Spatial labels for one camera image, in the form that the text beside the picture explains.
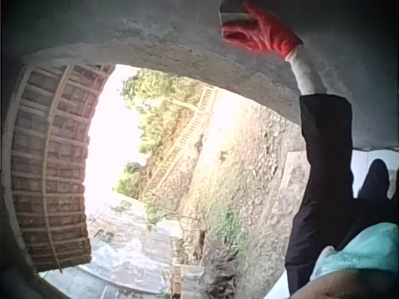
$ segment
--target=soil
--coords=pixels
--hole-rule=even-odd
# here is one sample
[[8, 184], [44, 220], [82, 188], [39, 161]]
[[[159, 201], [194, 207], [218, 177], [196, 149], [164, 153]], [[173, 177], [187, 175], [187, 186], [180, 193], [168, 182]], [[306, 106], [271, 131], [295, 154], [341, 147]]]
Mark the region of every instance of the soil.
[[[286, 155], [305, 150], [300, 127], [276, 112], [220, 90], [204, 133], [202, 150], [188, 194], [180, 202], [185, 263], [205, 263], [217, 237], [216, 207], [228, 207], [241, 221], [245, 254], [239, 257], [235, 298], [262, 298], [284, 271], [284, 255], [293, 213], [273, 231], [276, 202]], [[207, 229], [203, 261], [193, 256], [198, 230]]]

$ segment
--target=green foliage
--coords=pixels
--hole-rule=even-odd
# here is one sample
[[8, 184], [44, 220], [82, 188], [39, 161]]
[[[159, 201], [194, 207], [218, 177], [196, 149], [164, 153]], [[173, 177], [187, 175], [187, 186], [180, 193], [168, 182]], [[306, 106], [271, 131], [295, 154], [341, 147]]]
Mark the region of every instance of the green foliage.
[[142, 166], [136, 162], [128, 162], [113, 190], [124, 196], [131, 197], [134, 194], [134, 184], [138, 180], [141, 168]]
[[136, 75], [123, 82], [125, 105], [138, 115], [143, 132], [139, 152], [151, 156], [172, 134], [184, 109], [176, 103], [197, 103], [199, 84], [190, 78], [148, 69], [138, 69]]
[[220, 211], [218, 217], [218, 226], [216, 227], [216, 236], [222, 243], [233, 252], [243, 251], [244, 233], [243, 227], [238, 215], [230, 209]]
[[150, 200], [146, 200], [144, 203], [145, 212], [147, 214], [147, 218], [145, 219], [145, 224], [149, 231], [153, 230], [156, 225], [162, 220], [163, 213], [160, 209], [159, 205], [151, 202]]

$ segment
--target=tree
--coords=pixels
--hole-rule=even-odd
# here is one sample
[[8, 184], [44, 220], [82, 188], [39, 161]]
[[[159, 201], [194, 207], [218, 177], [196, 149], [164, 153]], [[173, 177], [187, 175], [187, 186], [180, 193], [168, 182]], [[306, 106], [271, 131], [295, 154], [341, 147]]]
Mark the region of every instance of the tree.
[[143, 134], [139, 152], [151, 156], [170, 135], [181, 109], [196, 110], [200, 82], [175, 74], [139, 69], [123, 82], [122, 96], [127, 108], [139, 117]]
[[138, 180], [141, 168], [142, 166], [136, 162], [128, 162], [113, 190], [124, 196], [132, 197], [135, 191], [134, 184]]

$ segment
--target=weeds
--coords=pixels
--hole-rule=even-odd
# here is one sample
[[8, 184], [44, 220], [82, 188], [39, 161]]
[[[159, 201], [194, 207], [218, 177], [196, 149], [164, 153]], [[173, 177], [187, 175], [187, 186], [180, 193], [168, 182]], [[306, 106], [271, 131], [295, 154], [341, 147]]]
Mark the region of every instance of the weeds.
[[247, 247], [246, 233], [238, 213], [218, 201], [206, 204], [200, 202], [199, 208], [204, 211], [208, 220], [210, 237], [217, 240], [224, 249], [228, 249], [231, 253], [244, 255]]

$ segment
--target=hand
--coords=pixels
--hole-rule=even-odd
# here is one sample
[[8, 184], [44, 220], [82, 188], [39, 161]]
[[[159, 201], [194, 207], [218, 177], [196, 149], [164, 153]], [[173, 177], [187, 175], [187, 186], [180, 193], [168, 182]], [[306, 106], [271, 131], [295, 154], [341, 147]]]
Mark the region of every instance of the hand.
[[303, 44], [287, 25], [269, 12], [256, 8], [249, 0], [244, 0], [244, 7], [255, 21], [222, 25], [225, 42], [251, 52], [277, 52], [283, 59]]

